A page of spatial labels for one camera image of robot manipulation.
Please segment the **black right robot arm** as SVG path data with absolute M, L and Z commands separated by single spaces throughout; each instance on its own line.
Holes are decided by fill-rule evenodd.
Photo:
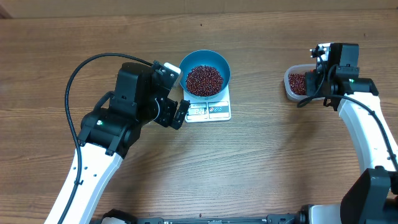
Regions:
M 397 223 L 397 143 L 383 117 L 379 91 L 359 76 L 358 44 L 318 44 L 317 60 L 305 74 L 306 98 L 299 108 L 323 99 L 346 125 L 361 175 L 339 204 L 307 205 L 301 223 Z

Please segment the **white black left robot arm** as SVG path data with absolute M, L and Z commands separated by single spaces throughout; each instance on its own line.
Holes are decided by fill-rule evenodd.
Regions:
M 81 121 L 67 179 L 46 223 L 89 223 L 108 182 L 119 169 L 141 129 L 151 121 L 179 129 L 189 102 L 168 98 L 182 77 L 180 68 L 154 62 L 126 62 L 116 86 Z

